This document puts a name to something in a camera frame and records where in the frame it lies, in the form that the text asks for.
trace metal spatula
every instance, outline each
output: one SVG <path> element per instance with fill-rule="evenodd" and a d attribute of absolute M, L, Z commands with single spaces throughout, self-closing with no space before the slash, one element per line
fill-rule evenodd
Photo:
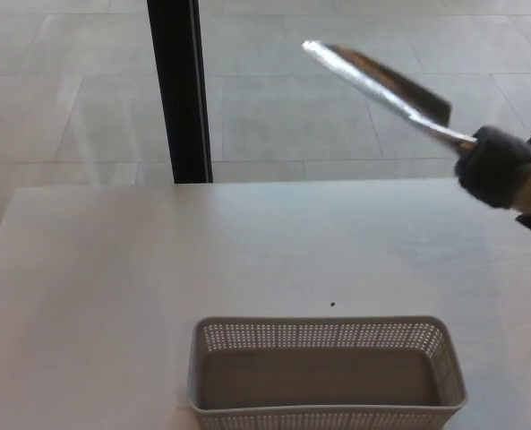
<path fill-rule="evenodd" d="M 352 83 L 410 124 L 461 155 L 476 139 L 448 128 L 450 103 L 405 76 L 348 47 L 306 41 L 303 49 L 322 65 Z"/>

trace white table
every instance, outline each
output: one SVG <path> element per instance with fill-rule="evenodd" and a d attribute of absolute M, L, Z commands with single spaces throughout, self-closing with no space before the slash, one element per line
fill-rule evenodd
<path fill-rule="evenodd" d="M 450 180 L 22 189 L 0 227 L 0 430 L 195 428 L 201 318 L 393 314 L 449 325 L 470 398 L 449 429 L 529 430 L 513 219 Z"/>

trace tiled floor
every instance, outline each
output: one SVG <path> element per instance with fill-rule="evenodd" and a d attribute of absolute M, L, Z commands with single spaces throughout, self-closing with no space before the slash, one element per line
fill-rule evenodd
<path fill-rule="evenodd" d="M 15 186 L 167 184 L 146 0 L 0 0 L 0 217 Z M 219 182 L 449 176 L 453 158 L 309 60 L 359 47 L 531 134 L 531 0 L 199 0 Z"/>
<path fill-rule="evenodd" d="M 218 181 L 450 176 L 454 159 L 301 52 L 340 42 L 531 134 L 531 0 L 222 0 L 202 19 Z"/>

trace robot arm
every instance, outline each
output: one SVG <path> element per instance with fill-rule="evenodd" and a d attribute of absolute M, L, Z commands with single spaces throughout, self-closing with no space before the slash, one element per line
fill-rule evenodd
<path fill-rule="evenodd" d="M 493 208 L 521 212 L 518 222 L 531 229 L 531 139 L 493 127 L 482 127 L 475 138 L 476 147 L 455 167 L 460 184 Z"/>

